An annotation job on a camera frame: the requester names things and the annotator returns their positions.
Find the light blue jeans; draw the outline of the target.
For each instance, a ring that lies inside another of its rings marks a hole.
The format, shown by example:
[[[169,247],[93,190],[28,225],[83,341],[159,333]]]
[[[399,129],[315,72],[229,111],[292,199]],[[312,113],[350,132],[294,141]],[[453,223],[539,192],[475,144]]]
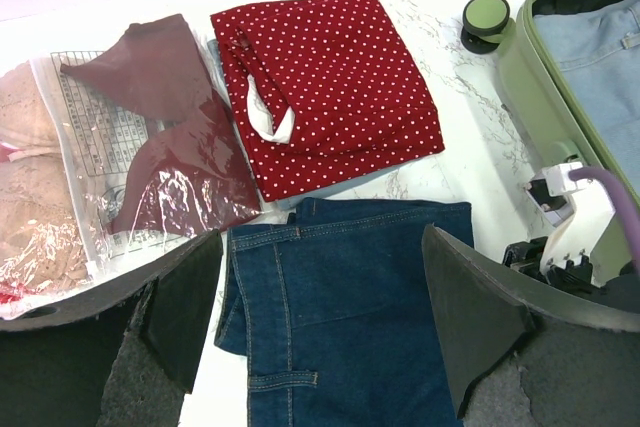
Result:
[[[552,59],[635,190],[639,189],[639,0],[537,15]]]

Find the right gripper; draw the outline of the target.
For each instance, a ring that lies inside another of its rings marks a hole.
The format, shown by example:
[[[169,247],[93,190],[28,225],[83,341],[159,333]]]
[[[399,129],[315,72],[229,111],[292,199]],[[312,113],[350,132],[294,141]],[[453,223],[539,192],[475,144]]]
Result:
[[[607,227],[591,254],[579,252],[575,259],[563,257],[544,262],[542,254],[548,240],[543,236],[508,245],[502,264],[576,297],[639,295],[639,274],[618,221]]]

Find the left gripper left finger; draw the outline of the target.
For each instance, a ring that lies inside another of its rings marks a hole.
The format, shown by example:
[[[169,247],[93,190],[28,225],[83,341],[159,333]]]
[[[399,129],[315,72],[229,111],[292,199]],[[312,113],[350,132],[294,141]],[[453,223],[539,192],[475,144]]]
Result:
[[[177,425],[194,388],[222,253],[212,231],[2,321],[2,425]]]

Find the red polka dot garment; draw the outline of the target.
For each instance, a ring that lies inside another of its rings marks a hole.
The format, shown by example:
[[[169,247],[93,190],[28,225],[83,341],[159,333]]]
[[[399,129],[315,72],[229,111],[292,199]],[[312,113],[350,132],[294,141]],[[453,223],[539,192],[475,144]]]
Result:
[[[426,82],[379,0],[286,0],[211,17],[268,202],[440,153]]]

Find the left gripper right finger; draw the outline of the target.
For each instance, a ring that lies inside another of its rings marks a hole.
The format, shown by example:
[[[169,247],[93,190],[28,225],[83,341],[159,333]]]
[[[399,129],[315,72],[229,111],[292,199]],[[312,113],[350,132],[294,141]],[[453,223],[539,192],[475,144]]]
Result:
[[[457,416],[467,426],[635,426],[639,291],[631,275],[575,296],[445,231],[422,240]]]

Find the dark blue jeans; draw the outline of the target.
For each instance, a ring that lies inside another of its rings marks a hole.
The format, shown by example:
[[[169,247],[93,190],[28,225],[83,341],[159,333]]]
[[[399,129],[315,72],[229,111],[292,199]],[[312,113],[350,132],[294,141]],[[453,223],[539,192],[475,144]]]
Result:
[[[471,243],[466,202],[303,200],[227,235],[215,343],[247,360],[247,422],[454,426],[421,240]]]

